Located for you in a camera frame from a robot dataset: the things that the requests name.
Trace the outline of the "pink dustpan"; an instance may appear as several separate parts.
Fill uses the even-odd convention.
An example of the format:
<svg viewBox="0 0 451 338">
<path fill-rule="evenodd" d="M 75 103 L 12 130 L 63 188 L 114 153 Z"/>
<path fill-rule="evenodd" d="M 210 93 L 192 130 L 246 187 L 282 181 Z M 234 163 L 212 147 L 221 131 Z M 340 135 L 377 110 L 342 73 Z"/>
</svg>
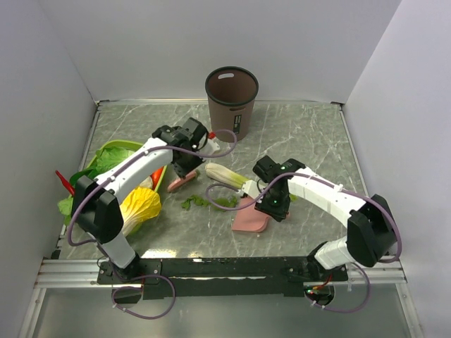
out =
<svg viewBox="0 0 451 338">
<path fill-rule="evenodd" d="M 252 204 L 237 211 L 232 224 L 232 231 L 260 233 L 267 228 L 267 225 L 273 218 L 256 210 L 254 207 L 255 204 Z"/>
</svg>

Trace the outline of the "pink hand brush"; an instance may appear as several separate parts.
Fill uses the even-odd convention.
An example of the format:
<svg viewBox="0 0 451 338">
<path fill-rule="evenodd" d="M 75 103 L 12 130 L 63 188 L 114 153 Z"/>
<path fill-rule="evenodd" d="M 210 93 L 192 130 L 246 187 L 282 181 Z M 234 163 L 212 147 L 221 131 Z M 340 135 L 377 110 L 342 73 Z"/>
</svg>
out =
<svg viewBox="0 0 451 338">
<path fill-rule="evenodd" d="M 177 189 L 182 187 L 184 184 L 187 184 L 188 182 L 195 179 L 197 177 L 197 175 L 198 175 L 198 172 L 196 170 L 193 170 L 192 172 L 186 174 L 186 176 L 184 178 L 178 177 L 178 178 L 174 179 L 174 181 L 172 181 L 172 183 L 170 183 L 168 185 L 166 191 L 168 193 L 172 193 L 172 192 L 176 191 Z"/>
</svg>

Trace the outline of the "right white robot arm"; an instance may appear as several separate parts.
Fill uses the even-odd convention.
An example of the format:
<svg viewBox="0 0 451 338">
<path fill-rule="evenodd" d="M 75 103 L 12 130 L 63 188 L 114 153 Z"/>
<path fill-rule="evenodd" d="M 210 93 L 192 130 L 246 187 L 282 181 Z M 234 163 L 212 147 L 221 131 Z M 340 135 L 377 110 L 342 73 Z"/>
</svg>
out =
<svg viewBox="0 0 451 338">
<path fill-rule="evenodd" d="M 256 210 L 280 222 L 288 216 L 291 196 L 296 196 L 327 212 L 347 230 L 344 237 L 319 244 L 307 256 L 307 270 L 315 280 L 326 279 L 332 270 L 348 263 L 371 268 L 399 241 L 400 233 L 382 196 L 369 198 L 343 189 L 293 158 L 276 163 L 264 156 L 253 171 L 259 181 L 246 181 L 242 192 L 255 199 Z"/>
</svg>

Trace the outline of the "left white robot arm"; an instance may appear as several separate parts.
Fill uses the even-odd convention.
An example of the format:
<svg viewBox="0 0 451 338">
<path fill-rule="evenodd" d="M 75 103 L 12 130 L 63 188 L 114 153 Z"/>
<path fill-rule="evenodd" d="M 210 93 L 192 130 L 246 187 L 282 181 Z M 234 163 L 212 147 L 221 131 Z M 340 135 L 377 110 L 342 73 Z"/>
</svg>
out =
<svg viewBox="0 0 451 338">
<path fill-rule="evenodd" d="M 137 279 L 139 256 L 123 234 L 120 204 L 151 173 L 166 165 L 185 177 L 219 150 L 207 128 L 194 118 L 182 126 L 164 125 L 132 155 L 94 179 L 86 175 L 75 183 L 71 225 L 78 225 L 114 266 L 121 282 Z"/>
</svg>

